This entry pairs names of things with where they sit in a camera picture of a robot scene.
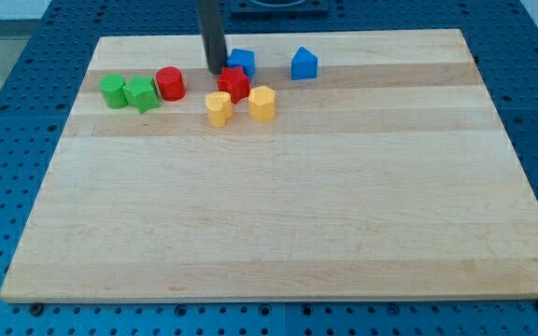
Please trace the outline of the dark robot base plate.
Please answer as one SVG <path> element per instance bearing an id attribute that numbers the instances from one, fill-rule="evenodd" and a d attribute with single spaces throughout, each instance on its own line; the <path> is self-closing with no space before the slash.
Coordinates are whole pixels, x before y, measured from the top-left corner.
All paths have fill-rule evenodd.
<path id="1" fill-rule="evenodd" d="M 329 0 L 226 0 L 225 6 L 231 18 L 273 15 L 327 15 Z"/>

